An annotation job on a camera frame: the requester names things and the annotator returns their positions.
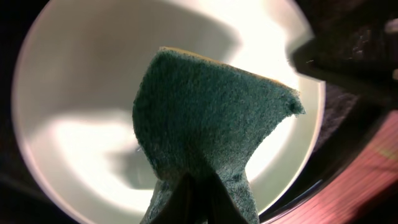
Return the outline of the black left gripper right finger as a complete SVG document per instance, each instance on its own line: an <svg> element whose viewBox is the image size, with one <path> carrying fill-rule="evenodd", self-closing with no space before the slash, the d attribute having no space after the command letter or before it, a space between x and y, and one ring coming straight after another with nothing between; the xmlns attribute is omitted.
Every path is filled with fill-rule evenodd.
<svg viewBox="0 0 398 224"><path fill-rule="evenodd" d="M217 174L208 178L206 186L209 194L208 224L248 224Z"/></svg>

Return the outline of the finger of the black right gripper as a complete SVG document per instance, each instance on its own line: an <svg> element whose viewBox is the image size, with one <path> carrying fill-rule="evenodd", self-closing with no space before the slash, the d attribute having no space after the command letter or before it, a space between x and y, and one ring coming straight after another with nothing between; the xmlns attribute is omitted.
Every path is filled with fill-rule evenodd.
<svg viewBox="0 0 398 224"><path fill-rule="evenodd" d="M365 1L299 47L298 72L377 103L397 102L397 1Z"/></svg>

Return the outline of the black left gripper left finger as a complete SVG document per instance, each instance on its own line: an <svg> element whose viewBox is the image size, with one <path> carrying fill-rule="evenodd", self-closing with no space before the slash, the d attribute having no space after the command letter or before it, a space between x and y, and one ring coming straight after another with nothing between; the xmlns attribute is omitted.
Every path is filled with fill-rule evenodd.
<svg viewBox="0 0 398 224"><path fill-rule="evenodd" d="M206 198L196 180L184 174L165 207L150 224L194 224L205 214Z"/></svg>

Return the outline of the green scrubbing sponge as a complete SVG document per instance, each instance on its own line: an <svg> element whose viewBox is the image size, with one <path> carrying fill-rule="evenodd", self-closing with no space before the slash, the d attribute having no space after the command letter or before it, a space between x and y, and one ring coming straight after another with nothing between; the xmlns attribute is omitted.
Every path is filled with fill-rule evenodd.
<svg viewBox="0 0 398 224"><path fill-rule="evenodd" d="M304 113L299 94L275 80L180 49L162 47L133 103L134 132L157 182L143 223L165 207L184 174L206 198L217 174L248 223L259 215L245 172L254 151L289 116Z"/></svg>

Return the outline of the pale green plate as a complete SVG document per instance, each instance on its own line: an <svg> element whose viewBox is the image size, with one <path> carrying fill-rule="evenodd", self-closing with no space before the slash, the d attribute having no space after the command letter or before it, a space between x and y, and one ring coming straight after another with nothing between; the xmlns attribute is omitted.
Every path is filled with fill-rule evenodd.
<svg viewBox="0 0 398 224"><path fill-rule="evenodd" d="M17 61L12 119L46 195L80 223L139 223L156 178L132 127L132 102L161 46L275 79L305 114L283 120L246 175L259 212L290 188L322 125L325 84L297 73L292 52L313 34L293 1L50 1Z"/></svg>

